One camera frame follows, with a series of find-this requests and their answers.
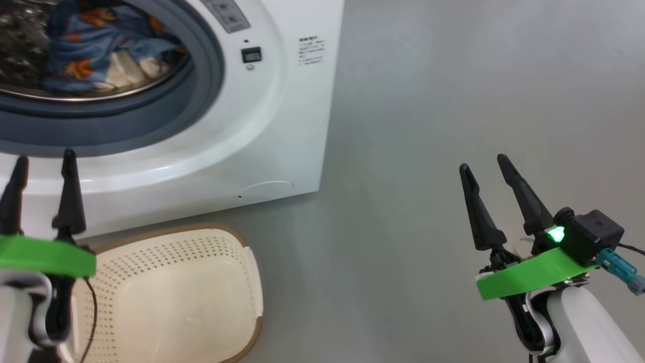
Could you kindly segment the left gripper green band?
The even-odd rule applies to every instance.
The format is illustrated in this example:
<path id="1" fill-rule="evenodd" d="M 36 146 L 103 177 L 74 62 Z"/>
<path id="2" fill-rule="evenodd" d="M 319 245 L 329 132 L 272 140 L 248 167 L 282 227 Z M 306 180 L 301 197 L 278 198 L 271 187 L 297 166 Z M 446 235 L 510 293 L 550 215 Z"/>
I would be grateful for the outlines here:
<path id="1" fill-rule="evenodd" d="M 72 291 L 78 279 L 97 271 L 97 258 L 88 248 L 74 245 L 74 236 L 87 230 L 78 161 L 66 149 L 61 174 L 63 187 L 58 211 L 51 222 L 56 240 L 21 236 L 22 197 L 29 159 L 19 156 L 0 198 L 0 288 L 26 295 L 26 332 L 35 344 L 60 344 L 72 325 Z"/>

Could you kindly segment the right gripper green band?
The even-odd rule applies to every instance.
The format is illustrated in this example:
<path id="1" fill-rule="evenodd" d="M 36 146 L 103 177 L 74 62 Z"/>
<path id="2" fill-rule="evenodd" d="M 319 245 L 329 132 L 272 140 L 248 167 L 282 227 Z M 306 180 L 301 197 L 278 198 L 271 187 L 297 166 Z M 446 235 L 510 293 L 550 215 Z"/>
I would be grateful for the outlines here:
<path id="1" fill-rule="evenodd" d="M 528 182 L 509 157 L 497 155 L 504 181 L 513 190 L 524 218 L 523 229 L 528 236 L 546 232 L 554 226 L 553 216 L 546 209 Z M 480 188 L 468 164 L 459 167 L 459 175 L 471 226 L 474 245 L 478 251 L 502 250 L 506 235 L 497 229 L 480 196 Z M 546 241 L 554 242 L 553 250 L 545 251 L 496 272 L 482 272 L 475 277 L 483 300 L 503 299 L 507 302 L 518 337 L 530 353 L 554 353 L 555 330 L 545 315 L 534 309 L 531 294 L 539 289 L 563 284 L 585 284 L 592 267 L 582 267 L 558 244 L 564 238 L 563 228 L 546 232 Z"/>

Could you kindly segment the cream white garment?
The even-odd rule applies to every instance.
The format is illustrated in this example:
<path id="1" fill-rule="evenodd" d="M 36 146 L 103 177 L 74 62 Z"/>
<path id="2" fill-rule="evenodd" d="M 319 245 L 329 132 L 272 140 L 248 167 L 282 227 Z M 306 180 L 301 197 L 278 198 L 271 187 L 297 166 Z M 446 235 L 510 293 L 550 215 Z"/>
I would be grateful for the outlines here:
<path id="1" fill-rule="evenodd" d="M 163 60 L 149 57 L 135 60 L 127 50 L 111 55 L 106 80 L 95 82 L 100 90 L 133 89 L 154 81 L 170 71 L 170 65 Z"/>

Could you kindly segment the blue patterned garment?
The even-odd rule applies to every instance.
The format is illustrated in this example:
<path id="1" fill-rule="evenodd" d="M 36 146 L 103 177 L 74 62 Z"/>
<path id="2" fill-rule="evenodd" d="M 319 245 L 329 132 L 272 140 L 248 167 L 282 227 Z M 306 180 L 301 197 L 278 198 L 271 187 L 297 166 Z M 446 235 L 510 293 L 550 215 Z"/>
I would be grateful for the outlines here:
<path id="1" fill-rule="evenodd" d="M 41 87 L 65 94 L 120 93 L 148 86 L 168 76 L 187 58 L 184 44 L 159 19 L 120 0 L 62 0 L 45 28 L 50 42 Z M 100 90 L 110 58 L 127 50 L 141 61 L 154 57 L 170 71 L 133 89 Z"/>

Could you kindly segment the grey rubber door gasket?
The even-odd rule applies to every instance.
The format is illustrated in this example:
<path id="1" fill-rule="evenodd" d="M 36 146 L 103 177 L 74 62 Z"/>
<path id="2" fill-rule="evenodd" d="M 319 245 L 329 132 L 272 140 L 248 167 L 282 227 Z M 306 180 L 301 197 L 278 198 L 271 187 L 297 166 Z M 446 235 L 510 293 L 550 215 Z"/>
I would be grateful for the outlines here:
<path id="1" fill-rule="evenodd" d="M 0 93 L 0 153 L 60 158 L 111 155 L 161 142 L 199 121 L 216 103 L 224 56 L 212 14 L 189 0 L 127 0 L 159 15 L 191 54 L 161 85 L 96 102 L 29 100 Z"/>

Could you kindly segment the steel washing drum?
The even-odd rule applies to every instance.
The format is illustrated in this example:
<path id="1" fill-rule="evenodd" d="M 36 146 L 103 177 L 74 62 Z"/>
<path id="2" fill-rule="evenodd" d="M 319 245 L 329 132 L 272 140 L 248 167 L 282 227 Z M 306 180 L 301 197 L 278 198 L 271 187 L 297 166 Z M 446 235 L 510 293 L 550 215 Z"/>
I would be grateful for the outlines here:
<path id="1" fill-rule="evenodd" d="M 96 102 L 132 96 L 161 85 L 180 71 L 187 58 L 168 76 L 131 91 L 99 94 L 65 94 L 44 90 L 50 42 L 45 28 L 53 10 L 62 0 L 0 0 L 0 93 L 30 100 L 55 102 Z"/>

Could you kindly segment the cream perforated laundry basket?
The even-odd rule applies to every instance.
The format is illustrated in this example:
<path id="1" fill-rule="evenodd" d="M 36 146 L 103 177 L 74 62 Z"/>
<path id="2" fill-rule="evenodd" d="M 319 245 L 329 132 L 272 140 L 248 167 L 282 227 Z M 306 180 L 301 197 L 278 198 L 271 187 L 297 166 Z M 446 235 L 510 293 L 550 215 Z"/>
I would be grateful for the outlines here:
<path id="1" fill-rule="evenodd" d="M 79 280 L 60 363 L 239 363 L 264 298 L 255 255 L 232 227 L 158 230 L 95 249 L 97 294 Z"/>

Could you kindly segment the white front-load washing machine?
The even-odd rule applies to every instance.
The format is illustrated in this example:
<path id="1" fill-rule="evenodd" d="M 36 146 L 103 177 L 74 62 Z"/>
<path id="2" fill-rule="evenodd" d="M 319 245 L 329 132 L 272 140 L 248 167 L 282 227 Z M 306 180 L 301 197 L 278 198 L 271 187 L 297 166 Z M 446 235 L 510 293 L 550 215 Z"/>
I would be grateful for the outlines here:
<path id="1" fill-rule="evenodd" d="M 318 190 L 345 0 L 235 2 L 251 27 L 228 34 L 211 13 L 224 80 L 199 121 L 131 151 L 76 154 L 87 221 L 82 237 L 239 207 L 242 189 L 273 180 L 295 184 L 291 196 Z M 201 0 L 189 3 L 208 10 Z M 240 51 L 258 46 L 263 60 L 244 64 Z M 19 156 L 29 158 L 22 230 L 50 239 L 63 154 L 0 153 L 0 193 Z"/>

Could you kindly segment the round white filter cover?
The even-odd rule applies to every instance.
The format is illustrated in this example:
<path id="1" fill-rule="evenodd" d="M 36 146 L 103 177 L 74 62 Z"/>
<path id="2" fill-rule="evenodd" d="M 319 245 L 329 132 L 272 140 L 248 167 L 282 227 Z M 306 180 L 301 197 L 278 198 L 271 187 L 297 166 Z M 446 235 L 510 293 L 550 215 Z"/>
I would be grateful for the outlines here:
<path id="1" fill-rule="evenodd" d="M 266 181 L 242 189 L 237 200 L 242 204 L 258 204 L 292 195 L 295 184 L 284 180 Z"/>

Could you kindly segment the grey warning sticker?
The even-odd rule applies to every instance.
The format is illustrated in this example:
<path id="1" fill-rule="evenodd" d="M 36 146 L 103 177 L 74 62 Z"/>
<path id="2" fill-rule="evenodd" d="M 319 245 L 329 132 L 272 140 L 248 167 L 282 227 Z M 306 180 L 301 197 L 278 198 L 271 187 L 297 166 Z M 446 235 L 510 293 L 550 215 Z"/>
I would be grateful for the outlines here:
<path id="1" fill-rule="evenodd" d="M 212 12 L 228 34 L 234 34 L 251 27 L 235 0 L 201 0 L 201 2 Z"/>

